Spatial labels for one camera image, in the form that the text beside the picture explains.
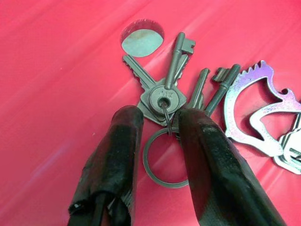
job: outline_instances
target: skeleton key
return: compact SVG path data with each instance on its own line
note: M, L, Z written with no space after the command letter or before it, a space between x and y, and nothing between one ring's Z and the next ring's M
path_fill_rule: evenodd
M164 115L161 107L162 101L166 102L169 114L176 112L186 103L186 96L174 85L174 79L181 55L183 53L192 54L194 46L195 41L186 39L184 33L179 33L165 84L157 85L141 95L141 101L155 114Z

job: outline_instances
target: metal tool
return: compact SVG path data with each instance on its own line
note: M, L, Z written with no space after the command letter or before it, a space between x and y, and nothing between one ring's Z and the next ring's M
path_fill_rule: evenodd
M301 139L301 113L297 114L295 123L292 130L282 135L279 139L279 143L283 148L284 154L281 156L275 156L274 162L295 173L301 174L301 160L299 156L301 155L300 149L300 139Z
M194 46L195 41L186 39L183 32L179 33L164 85L157 84L140 96L141 101L152 113L164 115L161 108L162 101L167 103L169 114L176 112L186 103L186 96L173 83L181 55L192 54Z
M231 69L219 68L218 73L213 77L213 80L220 82L220 87L207 105L205 112L210 116L217 105L220 103L229 87L236 79L240 71L240 65L233 65Z
M273 85L273 69L264 61L255 64L253 68L240 73L229 88L224 103L224 118L226 124L226 136L233 140L256 147L258 150L268 156L283 155L281 144L275 140L266 130L260 119L268 114L276 112L301 112L301 104L296 100L294 93L290 89L286 89L283 93L279 93ZM270 92L281 100L274 104L265 106L254 112L250 117L251 126L262 136L263 140L252 137L242 132L234 117L234 105L239 94L247 87L255 82L266 79Z
M191 100L190 100L189 103L187 103L185 108L199 108L199 109L203 108L202 90L203 90L205 81L206 81L207 76L208 76L209 73L210 73L210 70L208 68L205 68L201 71L201 73L198 77L197 84L196 84L196 86L194 88L194 91L192 93ZM171 125L171 130L175 134L179 133L178 117L179 117L179 113L177 112L176 115L174 116L173 124ZM149 138L149 140L147 141L147 143L145 144L144 149L143 149L143 165L144 165L144 168L145 168L145 171L147 172L147 174L157 184L162 185L164 187L169 187L169 188L180 188L180 187L186 186L188 184L188 180L184 180L184 181L178 182L178 183L169 183L169 182L165 182L163 180L160 180L151 171L151 168L150 168L149 162L148 162L148 152L149 152L149 149L150 149L150 146L151 146L152 142L154 142L162 134L166 134L168 132L169 132L169 128L163 128L163 129L157 131L156 133L154 133Z

